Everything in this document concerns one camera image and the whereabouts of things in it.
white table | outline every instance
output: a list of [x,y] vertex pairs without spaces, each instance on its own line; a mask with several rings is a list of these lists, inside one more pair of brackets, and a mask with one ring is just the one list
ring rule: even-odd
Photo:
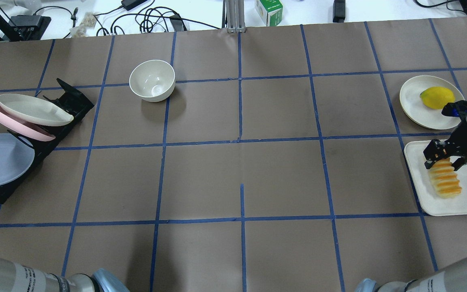
[[[441,2],[442,0],[419,0],[419,2],[429,5]],[[152,2],[149,0],[139,5],[131,11],[119,9],[109,15],[100,16],[102,24],[109,29],[115,18],[124,13],[136,13],[141,8]],[[255,0],[245,0],[244,14],[246,26],[264,26],[260,16],[255,11]],[[332,22],[332,2],[333,0],[281,0],[284,5],[283,20],[281,26],[294,24],[326,24]],[[435,8],[422,8],[417,6],[412,0],[346,0],[345,22],[358,21],[380,21],[380,20],[400,20],[400,19],[422,19],[422,18],[445,18],[464,16],[458,11],[449,11],[444,5]],[[177,11],[181,17],[193,19],[213,26],[221,26],[222,0],[155,0],[152,7],[165,6]],[[84,17],[86,12],[104,13],[120,6],[119,0],[43,0],[43,6],[57,5],[63,6],[70,11],[75,7],[79,8],[77,24]],[[2,6],[8,15],[32,14],[18,6]],[[449,3],[453,9],[461,9],[459,2]],[[52,21],[44,33],[43,39],[59,39],[68,33],[72,26],[70,15],[62,9],[44,9],[39,14],[50,16]],[[135,23],[134,16],[121,18],[117,24],[122,27],[127,34],[139,33],[139,27]],[[201,24],[185,22],[190,30],[211,29]],[[161,26],[156,26],[155,32],[163,31]],[[95,35],[95,30],[88,30],[87,34]]]

dish rack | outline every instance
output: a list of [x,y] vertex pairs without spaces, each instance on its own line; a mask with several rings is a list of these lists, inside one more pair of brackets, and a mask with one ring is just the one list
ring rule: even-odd
[[21,183],[37,167],[37,165],[39,165],[48,155],[50,155],[50,153],[57,147],[57,145],[59,145],[62,139],[64,139],[73,129],[73,127],[75,127],[75,125],[80,122],[94,107],[94,104],[82,92],[75,89],[68,83],[60,80],[59,78],[57,78],[57,82],[61,88],[64,89],[64,94],[54,100],[48,99],[45,96],[43,97],[70,115],[74,116],[74,119],[69,124],[61,127],[41,126],[45,131],[54,135],[55,139],[48,142],[41,142],[26,137],[26,139],[31,142],[31,146],[21,139],[23,135],[8,130],[8,132],[11,133],[15,138],[19,139],[27,146],[33,148],[35,151],[35,156],[30,168],[28,168],[24,174],[11,182],[0,185],[0,204],[4,204],[6,202],[6,200],[14,193],[17,187],[21,185]]

pink plate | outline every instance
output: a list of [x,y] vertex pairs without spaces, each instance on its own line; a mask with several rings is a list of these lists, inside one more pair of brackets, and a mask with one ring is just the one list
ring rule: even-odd
[[26,122],[15,116],[7,113],[0,106],[0,124],[3,126],[20,133],[26,137],[38,140],[38,141],[51,141],[55,139],[55,136],[47,133],[43,129],[39,128],[36,124]]

lemon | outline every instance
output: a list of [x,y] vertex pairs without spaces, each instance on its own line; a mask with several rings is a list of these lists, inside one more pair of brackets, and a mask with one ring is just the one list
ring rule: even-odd
[[446,87],[430,87],[419,95],[430,109],[442,109],[448,102],[455,102],[454,93]]

bread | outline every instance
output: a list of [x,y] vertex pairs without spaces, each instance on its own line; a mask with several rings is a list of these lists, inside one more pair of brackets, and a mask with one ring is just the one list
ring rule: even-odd
[[428,176],[435,192],[441,198],[454,198],[462,192],[450,158],[437,161],[428,170]]

